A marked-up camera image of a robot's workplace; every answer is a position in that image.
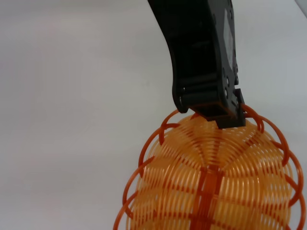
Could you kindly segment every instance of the white wall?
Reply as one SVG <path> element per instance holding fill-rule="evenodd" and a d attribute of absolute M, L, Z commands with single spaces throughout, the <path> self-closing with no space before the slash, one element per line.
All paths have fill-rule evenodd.
<path fill-rule="evenodd" d="M 307 19 L 294 0 L 233 2 L 245 101 L 307 175 Z M 0 1 L 0 229 L 111 229 L 171 85 L 144 0 Z"/>

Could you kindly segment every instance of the orange ring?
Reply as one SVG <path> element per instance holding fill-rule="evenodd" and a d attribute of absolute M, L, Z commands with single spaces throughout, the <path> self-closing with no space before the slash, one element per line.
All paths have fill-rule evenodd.
<path fill-rule="evenodd" d="M 264 132 L 264 122 L 266 122 L 267 124 L 269 124 L 274 131 L 276 132 L 278 138 L 280 139 L 281 143 L 278 143 L 276 141 L 272 140 L 272 143 L 279 149 L 281 149 L 284 153 L 283 156 L 283 167 L 288 163 L 289 159 L 291 158 L 291 160 L 293 161 L 296 170 L 297 170 L 297 176 L 298 176 L 298 183 L 296 184 L 293 179 L 291 177 L 289 177 L 288 175 L 285 175 L 286 177 L 286 181 L 294 188 L 295 190 L 295 194 L 294 196 L 290 199 L 289 201 L 289 207 L 291 207 L 292 205 L 294 205 L 298 200 L 300 201 L 300 205 L 301 205 L 301 218 L 300 218 L 300 222 L 298 224 L 297 229 L 298 230 L 302 230 L 303 226 L 305 224 L 306 221 L 306 204 L 305 204 L 305 200 L 304 197 L 302 195 L 302 191 L 303 191 L 303 186 L 304 186 L 304 177 L 303 177 L 303 171 L 301 168 L 301 165 L 298 161 L 298 159 L 296 158 L 296 156 L 289 150 L 289 146 L 287 144 L 287 141 L 284 137 L 284 135 L 282 134 L 282 132 L 280 131 L 280 129 L 274 125 L 270 120 L 266 119 L 265 117 L 262 117 L 260 115 L 258 115 L 253 109 L 251 109 L 250 107 L 248 107 L 245 104 L 242 104 L 242 108 L 243 110 L 246 112 L 245 117 L 246 118 L 253 118 L 256 123 L 257 123 L 257 127 L 258 130 L 263 133 Z M 118 229 L 119 226 L 119 222 L 123 216 L 123 214 L 126 212 L 127 215 L 132 218 L 133 217 L 133 213 L 132 211 L 129 209 L 129 204 L 131 203 L 131 201 L 137 196 L 138 192 L 135 192 L 128 200 L 127 200 L 127 194 L 129 191 L 129 188 L 132 184 L 132 182 L 134 181 L 134 179 L 136 178 L 136 176 L 138 174 L 140 174 L 140 176 L 142 177 L 143 172 L 144 172 L 144 168 L 152 162 L 152 160 L 154 159 L 154 157 L 149 158 L 147 161 L 143 162 L 144 160 L 144 156 L 146 154 L 146 151 L 149 147 L 149 145 L 151 144 L 151 142 L 153 141 L 153 139 L 159 135 L 159 143 L 160 145 L 163 144 L 164 142 L 164 131 L 168 128 L 176 128 L 178 127 L 180 124 L 177 123 L 171 123 L 171 124 L 167 124 L 167 122 L 169 121 L 169 119 L 174 116 L 175 114 L 177 114 L 178 111 L 173 111 L 169 116 L 167 116 L 167 118 L 162 122 L 161 126 L 149 137 L 149 139 L 146 141 L 144 147 L 142 148 L 141 154 L 140 154 L 140 158 L 139 158 L 139 167 L 138 169 L 133 173 L 133 175 L 131 176 L 131 178 L 128 180 L 128 183 L 125 187 L 124 190 L 124 194 L 123 194 L 123 207 L 121 208 L 120 212 L 118 213 L 118 216 L 115 220 L 114 223 L 114 230 Z M 194 119 L 196 117 L 198 117 L 198 114 L 194 114 L 193 116 L 191 116 L 191 119 Z"/>

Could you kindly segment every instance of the robotic arm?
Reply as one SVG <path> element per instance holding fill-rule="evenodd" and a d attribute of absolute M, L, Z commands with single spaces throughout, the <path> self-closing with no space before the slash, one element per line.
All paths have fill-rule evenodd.
<path fill-rule="evenodd" d="M 219 128 L 245 126 L 231 0 L 148 0 L 166 39 L 177 109 Z"/>

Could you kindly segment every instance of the white label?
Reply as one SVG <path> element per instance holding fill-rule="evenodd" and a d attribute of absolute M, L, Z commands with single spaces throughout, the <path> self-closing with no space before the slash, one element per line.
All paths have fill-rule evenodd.
<path fill-rule="evenodd" d="M 229 66 L 232 69 L 233 68 L 233 55 L 234 55 L 234 39 L 231 34 L 229 20 L 228 20 L 228 13 L 227 10 L 225 10 L 225 19 L 224 19 L 224 41 L 225 41 L 225 47 L 228 57 Z"/>

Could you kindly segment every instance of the gray surface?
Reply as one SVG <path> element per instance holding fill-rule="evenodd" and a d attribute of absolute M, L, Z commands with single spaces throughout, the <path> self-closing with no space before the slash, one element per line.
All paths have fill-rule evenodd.
<path fill-rule="evenodd" d="M 306 0 L 296 0 L 298 6 L 301 8 L 305 16 L 307 17 L 307 1 Z"/>
<path fill-rule="evenodd" d="M 245 101 L 307 175 L 307 20 L 293 0 L 233 2 Z M 147 2 L 2 0 L 0 35 L 0 229 L 111 229 L 142 145 L 174 109 Z"/>

